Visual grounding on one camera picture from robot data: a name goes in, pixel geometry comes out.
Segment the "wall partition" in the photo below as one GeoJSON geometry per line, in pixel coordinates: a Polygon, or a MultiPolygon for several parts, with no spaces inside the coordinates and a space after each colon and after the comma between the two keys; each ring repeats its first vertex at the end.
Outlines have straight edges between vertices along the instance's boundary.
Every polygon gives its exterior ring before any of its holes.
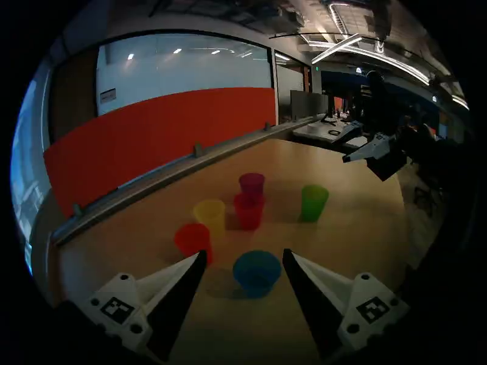
{"type": "Polygon", "coordinates": [[[153,34],[101,46],[95,117],[44,153],[63,213],[203,148],[274,125],[270,52],[234,39],[153,34]]]}

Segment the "table surface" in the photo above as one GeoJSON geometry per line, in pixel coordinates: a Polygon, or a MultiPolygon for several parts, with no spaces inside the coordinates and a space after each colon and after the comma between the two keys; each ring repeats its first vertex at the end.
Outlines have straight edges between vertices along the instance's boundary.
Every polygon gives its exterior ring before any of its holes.
{"type": "Polygon", "coordinates": [[[272,139],[147,196],[59,247],[64,295],[80,302],[119,272],[139,278],[181,260],[173,235],[193,221],[193,206],[206,198],[226,203],[226,236],[213,242],[214,263],[201,280],[171,363],[320,363],[284,270],[265,298],[242,295],[232,267],[252,249],[281,260],[290,248],[350,278],[369,271],[393,290],[404,278],[407,230],[397,176],[381,182],[364,161],[344,164],[340,153],[272,139]],[[246,172],[266,176],[263,222],[254,232],[239,230],[232,206],[238,177],[246,172]],[[330,191],[318,223],[298,222],[306,184],[330,191]]]}
{"type": "MultiPolygon", "coordinates": [[[[333,142],[340,135],[334,136],[332,134],[329,134],[328,131],[335,130],[341,132],[343,128],[346,126],[346,123],[342,122],[340,119],[336,117],[327,118],[326,120],[331,120],[335,122],[336,126],[333,126],[329,123],[314,122],[305,125],[303,127],[296,128],[295,130],[293,130],[293,134],[296,136],[308,137],[311,139],[319,139],[321,141],[326,141],[326,142],[333,142]]],[[[362,136],[362,137],[356,137],[351,139],[350,141],[344,143],[344,146],[351,147],[351,148],[358,148],[365,145],[366,143],[367,143],[367,138],[362,136]]]]}

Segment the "magenta cup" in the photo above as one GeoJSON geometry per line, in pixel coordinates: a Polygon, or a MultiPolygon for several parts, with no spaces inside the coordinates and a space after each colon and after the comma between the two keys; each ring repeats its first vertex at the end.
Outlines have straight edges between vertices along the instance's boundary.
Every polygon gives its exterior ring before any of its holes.
{"type": "Polygon", "coordinates": [[[239,178],[242,193],[249,198],[259,200],[264,195],[265,176],[261,173],[246,173],[239,178]]]}
{"type": "Polygon", "coordinates": [[[248,195],[240,193],[235,196],[233,205],[242,229],[253,231],[261,225],[264,203],[262,195],[249,198],[248,195]]]}

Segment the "sign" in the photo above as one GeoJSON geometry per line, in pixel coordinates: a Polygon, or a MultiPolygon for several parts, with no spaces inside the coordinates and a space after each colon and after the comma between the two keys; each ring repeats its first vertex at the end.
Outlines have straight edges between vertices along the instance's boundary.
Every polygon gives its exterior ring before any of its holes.
{"type": "Polygon", "coordinates": [[[115,100],[116,98],[117,95],[115,93],[115,89],[104,91],[100,94],[100,104],[110,102],[112,100],[115,100]]]}

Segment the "blue cup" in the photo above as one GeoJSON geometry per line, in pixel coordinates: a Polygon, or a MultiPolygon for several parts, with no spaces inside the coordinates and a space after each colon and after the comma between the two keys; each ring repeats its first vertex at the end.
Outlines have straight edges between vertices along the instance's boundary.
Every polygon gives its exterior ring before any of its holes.
{"type": "Polygon", "coordinates": [[[246,252],[233,265],[233,277],[249,298],[266,296],[279,276],[281,262],[266,251],[246,252]]]}

